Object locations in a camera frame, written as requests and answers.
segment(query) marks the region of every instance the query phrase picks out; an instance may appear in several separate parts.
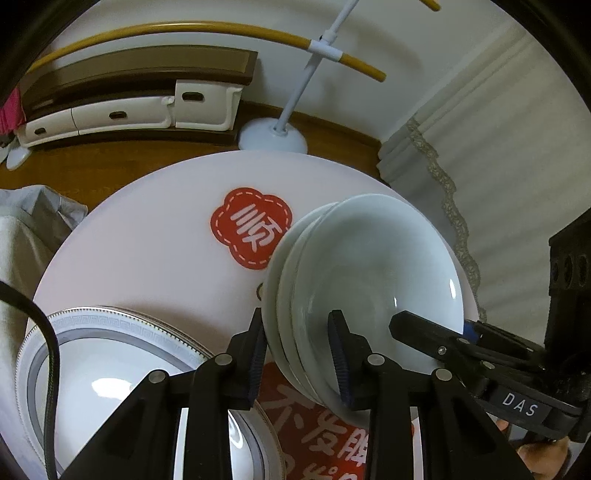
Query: white plate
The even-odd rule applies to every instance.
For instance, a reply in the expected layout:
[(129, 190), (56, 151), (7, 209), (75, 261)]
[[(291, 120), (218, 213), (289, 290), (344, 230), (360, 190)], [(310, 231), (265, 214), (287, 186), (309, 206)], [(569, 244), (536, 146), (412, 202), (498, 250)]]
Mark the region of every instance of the white plate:
[(300, 361), (300, 354), (297, 350), (296, 340), (294, 339), (292, 320), (291, 320), (291, 298), (294, 292), (294, 284), (296, 282), (296, 271), (300, 261), (302, 247), (306, 243), (306, 239), (314, 226), (322, 219), (317, 218), (309, 224), (302, 234), (296, 240), (287, 260), (283, 266), (283, 274), (279, 281), (279, 289), (277, 291), (277, 326), (279, 328), (279, 336), (281, 337), (281, 344), (283, 346), (284, 355), (287, 358), (289, 367), (300, 385), (308, 392), (306, 395), (312, 401), (320, 405), (324, 405), (318, 393), (314, 390), (304, 367)]
[[(110, 307), (69, 309), (51, 315), (60, 342), (60, 394), (56, 460), (63, 471), (126, 395), (153, 369), (170, 375), (197, 368), (210, 352), (157, 320)], [(36, 327), (17, 358), (16, 392), (21, 421), (40, 459), (48, 359)], [(184, 429), (181, 413), (174, 479), (182, 478)], [(277, 437), (258, 404), (229, 415), (234, 478), (283, 478)]]
[(302, 384), (298, 381), (296, 376), (293, 374), (288, 359), (286, 358), (285, 353), (283, 351), (283, 346), (281, 344), (281, 338), (279, 334), (279, 328), (277, 325), (277, 310), (279, 308), (277, 304), (277, 295), (279, 291), (281, 273), (284, 270), (285, 261), (292, 247), (294, 246), (296, 240), (298, 240), (302, 232), (306, 229), (306, 227), (309, 224), (314, 222), (317, 218), (321, 217), (321, 215), (327, 212), (333, 205), (335, 205), (335, 203), (330, 203), (328, 205), (324, 205), (315, 210), (312, 210), (310, 213), (299, 219), (285, 233), (285, 235), (281, 238), (281, 240), (275, 247), (273, 255), (271, 256), (269, 266), (267, 267), (267, 276), (265, 277), (262, 289), (262, 323), (265, 327), (265, 336), (267, 337), (267, 344), (269, 345), (269, 350), (273, 355), (273, 360), (277, 364), (277, 367), (279, 367), (279, 370), (281, 370), (281, 373), (283, 373), (285, 378), (289, 381), (289, 383), (291, 383), (291, 385), (293, 385), (293, 387), (302, 395), (314, 402), (319, 402), (319, 399), (315, 395), (312, 395), (312, 392), (309, 393), (308, 390), (304, 388)]
[(326, 333), (343, 310), (353, 333), (403, 368), (430, 373), (437, 362), (394, 340), (392, 315), (409, 310), (461, 333), (462, 294), (447, 248), (429, 221), (393, 197), (369, 194), (335, 206), (306, 239), (292, 299), (293, 332), (310, 382), (334, 413), (367, 427), (367, 412), (341, 402)]

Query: white chinese character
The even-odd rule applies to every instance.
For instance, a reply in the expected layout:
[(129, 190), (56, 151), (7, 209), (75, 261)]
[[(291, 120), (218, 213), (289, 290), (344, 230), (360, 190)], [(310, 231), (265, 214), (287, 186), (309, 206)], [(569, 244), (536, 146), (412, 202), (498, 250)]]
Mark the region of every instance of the white chinese character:
[(332, 476), (337, 472), (339, 468), (332, 466), (329, 468), (328, 475), (321, 475), (322, 472), (326, 470), (325, 466), (321, 466), (316, 468), (315, 463), (309, 464), (304, 471), (302, 472), (304, 476), (301, 480), (332, 480)]
[(258, 209), (255, 208), (255, 204), (251, 203), (230, 217), (230, 220), (236, 222), (238, 227), (236, 233), (238, 235), (247, 234), (242, 239), (242, 242), (250, 243), (253, 252), (256, 252), (258, 246), (269, 245), (275, 239), (275, 231), (283, 233), (281, 227), (270, 216), (267, 215), (269, 224), (265, 223), (265, 220), (263, 220), (265, 215), (267, 215), (266, 212), (259, 213)]
[(369, 436), (365, 433), (364, 429), (355, 429), (349, 440), (341, 448), (337, 458), (341, 458), (347, 452), (345, 460), (353, 460), (357, 462), (357, 466), (361, 466), (367, 458), (368, 438)]
[[(277, 433), (281, 431), (285, 422), (289, 419), (291, 412), (293, 411), (292, 405), (297, 403), (308, 410), (314, 408), (315, 403), (308, 398), (305, 398), (300, 392), (294, 390), (293, 388), (288, 387), (287, 385), (277, 385), (277, 391), (282, 395), (285, 395), (285, 398), (280, 400), (271, 400), (261, 402), (261, 407), (263, 410), (274, 410), (275, 408), (283, 408), (283, 411), (276, 419), (275, 423), (273, 424), (273, 428)], [(304, 419), (301, 417), (299, 413), (294, 415), (294, 424), (298, 430), (304, 428)]]
[(333, 447), (339, 441), (335, 433), (343, 434), (347, 431), (346, 427), (335, 424), (337, 420), (338, 418), (332, 415), (330, 410), (325, 410), (318, 417), (318, 427), (302, 438), (301, 442), (308, 443), (322, 434), (322, 436), (316, 439), (316, 444), (310, 445), (309, 449), (312, 452), (324, 452), (326, 455), (334, 455), (335, 451)]

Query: black cable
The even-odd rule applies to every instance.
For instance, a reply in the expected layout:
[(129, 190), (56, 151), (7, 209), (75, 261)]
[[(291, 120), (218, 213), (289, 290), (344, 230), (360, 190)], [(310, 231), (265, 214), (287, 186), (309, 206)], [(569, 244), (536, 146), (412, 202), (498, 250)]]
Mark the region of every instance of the black cable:
[(48, 480), (57, 480), (55, 429), (57, 392), (60, 386), (60, 345), (50, 321), (41, 309), (22, 293), (0, 280), (0, 300), (28, 315), (41, 330), (49, 351), (49, 379), (43, 428), (43, 454)]

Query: pink fabric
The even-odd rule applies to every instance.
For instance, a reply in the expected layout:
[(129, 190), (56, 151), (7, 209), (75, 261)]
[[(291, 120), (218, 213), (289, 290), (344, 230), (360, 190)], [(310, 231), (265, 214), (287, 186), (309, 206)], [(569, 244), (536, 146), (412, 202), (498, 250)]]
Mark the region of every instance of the pink fabric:
[(21, 92), (16, 87), (0, 110), (0, 135), (9, 134), (26, 121), (21, 106)]

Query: gray cloth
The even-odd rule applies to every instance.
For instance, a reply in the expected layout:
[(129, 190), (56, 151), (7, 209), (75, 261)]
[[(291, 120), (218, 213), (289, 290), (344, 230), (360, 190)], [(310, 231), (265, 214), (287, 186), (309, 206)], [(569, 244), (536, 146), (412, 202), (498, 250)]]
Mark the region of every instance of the gray cloth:
[[(41, 185), (0, 190), (0, 279), (32, 298), (53, 255), (87, 211)], [(26, 326), (26, 315), (0, 301), (0, 435), (33, 480), (45, 473), (25, 437), (14, 390)]]

